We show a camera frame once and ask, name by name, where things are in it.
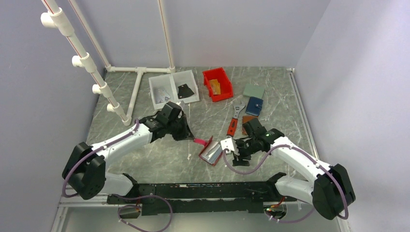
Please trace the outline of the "red card holder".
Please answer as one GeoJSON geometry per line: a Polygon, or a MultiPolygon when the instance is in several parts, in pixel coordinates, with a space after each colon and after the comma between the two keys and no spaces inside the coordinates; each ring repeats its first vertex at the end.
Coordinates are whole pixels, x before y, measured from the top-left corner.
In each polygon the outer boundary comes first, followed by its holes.
{"type": "Polygon", "coordinates": [[[211,166],[215,166],[218,163],[222,155],[222,148],[219,141],[214,140],[213,136],[211,136],[208,140],[194,138],[193,142],[203,146],[198,155],[201,160],[211,166]]]}

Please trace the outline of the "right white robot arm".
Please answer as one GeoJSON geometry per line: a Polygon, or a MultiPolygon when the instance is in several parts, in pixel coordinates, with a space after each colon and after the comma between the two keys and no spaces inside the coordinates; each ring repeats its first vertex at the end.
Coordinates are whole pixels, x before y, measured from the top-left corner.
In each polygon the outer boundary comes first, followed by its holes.
{"type": "Polygon", "coordinates": [[[258,119],[246,122],[247,136],[239,139],[227,137],[220,142],[223,159],[232,154],[228,167],[231,171],[248,175],[256,172],[268,156],[279,158],[304,179],[296,179],[286,173],[277,173],[267,180],[266,194],[277,201],[292,197],[308,203],[325,219],[348,219],[348,207],[355,199],[348,172],[341,164],[330,165],[294,144],[284,133],[272,128],[267,130],[258,119]]]}

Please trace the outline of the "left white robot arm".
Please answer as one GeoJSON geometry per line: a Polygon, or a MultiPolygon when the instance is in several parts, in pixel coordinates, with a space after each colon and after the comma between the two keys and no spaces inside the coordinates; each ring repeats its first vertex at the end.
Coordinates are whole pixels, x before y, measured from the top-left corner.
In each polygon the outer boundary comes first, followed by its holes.
{"type": "Polygon", "coordinates": [[[166,135],[175,141],[194,139],[185,107],[183,101],[169,101],[154,115],[136,119],[134,126],[110,139],[92,145],[77,144],[62,172],[62,196],[89,200],[98,194],[109,194],[127,203],[136,201],[140,196],[138,182],[126,173],[112,174],[108,168],[131,151],[166,135]]]}

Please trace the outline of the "cards in white tray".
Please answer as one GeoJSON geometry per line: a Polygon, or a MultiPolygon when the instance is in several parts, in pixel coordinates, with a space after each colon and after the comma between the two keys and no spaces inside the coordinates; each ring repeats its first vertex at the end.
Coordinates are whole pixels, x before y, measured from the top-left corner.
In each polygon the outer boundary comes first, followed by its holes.
{"type": "Polygon", "coordinates": [[[171,95],[169,95],[164,88],[155,89],[154,97],[156,104],[168,102],[171,99],[171,95]]]}

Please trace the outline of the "blue card holder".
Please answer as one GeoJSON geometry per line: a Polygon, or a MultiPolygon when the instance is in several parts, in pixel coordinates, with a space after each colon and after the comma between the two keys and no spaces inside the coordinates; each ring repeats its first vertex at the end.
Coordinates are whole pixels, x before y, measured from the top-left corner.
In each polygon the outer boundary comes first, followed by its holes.
{"type": "Polygon", "coordinates": [[[263,108],[263,102],[263,99],[250,97],[246,107],[246,114],[259,116],[263,108]]]}

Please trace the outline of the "orange card in bin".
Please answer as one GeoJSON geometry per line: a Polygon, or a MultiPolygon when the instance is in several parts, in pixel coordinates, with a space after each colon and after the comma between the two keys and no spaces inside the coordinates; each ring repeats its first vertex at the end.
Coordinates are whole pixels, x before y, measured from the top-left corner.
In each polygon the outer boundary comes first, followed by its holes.
{"type": "Polygon", "coordinates": [[[213,95],[220,95],[221,94],[221,89],[220,89],[220,83],[217,79],[212,79],[209,81],[211,90],[213,95]]]}

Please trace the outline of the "green card holder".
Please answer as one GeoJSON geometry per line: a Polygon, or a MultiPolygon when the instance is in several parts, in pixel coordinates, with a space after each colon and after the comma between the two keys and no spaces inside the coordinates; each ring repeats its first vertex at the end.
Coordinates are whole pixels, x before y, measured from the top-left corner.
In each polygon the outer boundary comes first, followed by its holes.
{"type": "Polygon", "coordinates": [[[245,89],[243,91],[243,96],[262,99],[264,95],[264,91],[265,91],[264,86],[246,84],[245,89]]]}

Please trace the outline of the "white divided tray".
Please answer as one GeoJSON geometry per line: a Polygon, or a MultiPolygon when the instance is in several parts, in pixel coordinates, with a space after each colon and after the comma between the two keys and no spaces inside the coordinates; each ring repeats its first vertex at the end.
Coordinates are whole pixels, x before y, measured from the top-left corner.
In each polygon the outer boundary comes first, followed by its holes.
{"type": "Polygon", "coordinates": [[[166,102],[156,104],[154,91],[157,88],[166,89],[167,93],[171,95],[171,99],[169,100],[171,102],[184,102],[188,104],[198,102],[200,100],[198,86],[191,70],[150,77],[148,81],[152,103],[155,110],[160,110],[166,104],[166,102]],[[187,84],[195,94],[188,98],[179,99],[177,95],[177,87],[183,84],[187,84]]]}

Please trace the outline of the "red plastic bin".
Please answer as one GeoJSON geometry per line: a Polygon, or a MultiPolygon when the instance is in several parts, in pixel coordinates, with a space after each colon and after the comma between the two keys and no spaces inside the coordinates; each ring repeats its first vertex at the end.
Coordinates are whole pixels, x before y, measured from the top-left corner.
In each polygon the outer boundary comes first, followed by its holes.
{"type": "Polygon", "coordinates": [[[203,71],[203,77],[212,102],[220,102],[234,96],[232,83],[222,67],[203,71]]]}

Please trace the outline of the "red handled adjustable wrench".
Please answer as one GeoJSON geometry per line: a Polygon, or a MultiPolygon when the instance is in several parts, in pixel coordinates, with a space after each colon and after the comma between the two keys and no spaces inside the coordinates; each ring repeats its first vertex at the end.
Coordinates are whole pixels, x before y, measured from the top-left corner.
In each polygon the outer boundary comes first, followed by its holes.
{"type": "Polygon", "coordinates": [[[230,125],[226,133],[227,137],[232,138],[234,136],[238,124],[239,114],[245,108],[245,106],[246,104],[244,103],[244,101],[241,101],[239,104],[234,104],[234,115],[231,119],[230,125]]]}

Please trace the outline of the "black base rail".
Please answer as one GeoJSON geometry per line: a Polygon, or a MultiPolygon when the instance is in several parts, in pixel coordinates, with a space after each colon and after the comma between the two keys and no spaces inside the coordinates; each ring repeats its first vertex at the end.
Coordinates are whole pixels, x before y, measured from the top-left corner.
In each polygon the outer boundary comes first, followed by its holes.
{"type": "Polygon", "coordinates": [[[166,183],[140,184],[120,198],[107,197],[107,204],[126,205],[139,203],[144,216],[173,213],[234,212],[263,213],[264,209],[279,201],[295,202],[274,190],[269,181],[219,183],[166,183]]]}

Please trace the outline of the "white pvc pipe frame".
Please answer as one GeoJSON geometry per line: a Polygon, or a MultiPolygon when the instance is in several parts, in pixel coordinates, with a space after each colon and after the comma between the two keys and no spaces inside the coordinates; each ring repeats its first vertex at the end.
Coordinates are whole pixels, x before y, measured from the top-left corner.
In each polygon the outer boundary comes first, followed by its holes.
{"type": "Polygon", "coordinates": [[[132,120],[132,113],[135,107],[135,102],[137,98],[137,94],[139,91],[139,86],[142,80],[142,77],[145,73],[175,73],[176,66],[173,58],[173,52],[171,48],[171,40],[168,30],[168,23],[166,19],[166,11],[164,1],[159,0],[157,1],[161,25],[163,28],[164,38],[166,42],[166,50],[167,56],[169,59],[169,67],[168,68],[150,68],[150,67],[116,67],[112,66],[111,63],[108,61],[107,56],[103,52],[102,47],[100,46],[96,36],[94,35],[91,27],[89,26],[85,16],[83,15],[82,11],[80,10],[78,3],[74,0],[70,0],[69,4],[71,5],[72,9],[74,10],[75,15],[80,21],[80,24],[84,28],[87,36],[89,37],[92,45],[94,46],[95,50],[99,58],[101,58],[105,69],[112,73],[112,72],[133,72],[137,73],[137,78],[134,83],[134,87],[132,90],[132,95],[130,99],[130,103],[128,105],[127,111],[124,111],[121,107],[120,103],[115,99],[112,90],[110,89],[109,85],[103,80],[102,75],[98,72],[96,63],[94,62],[90,53],[88,53],[78,39],[74,27],[68,17],[66,16],[65,12],[62,8],[60,8],[55,0],[43,0],[43,5],[46,8],[46,12],[41,14],[41,23],[46,28],[57,29],[63,37],[67,39],[73,50],[75,51],[76,55],[72,57],[72,65],[74,67],[83,68],[88,72],[91,77],[93,78],[95,84],[92,87],[92,92],[94,94],[102,95],[108,101],[107,111],[113,112],[118,115],[125,126],[129,126],[132,120]]]}

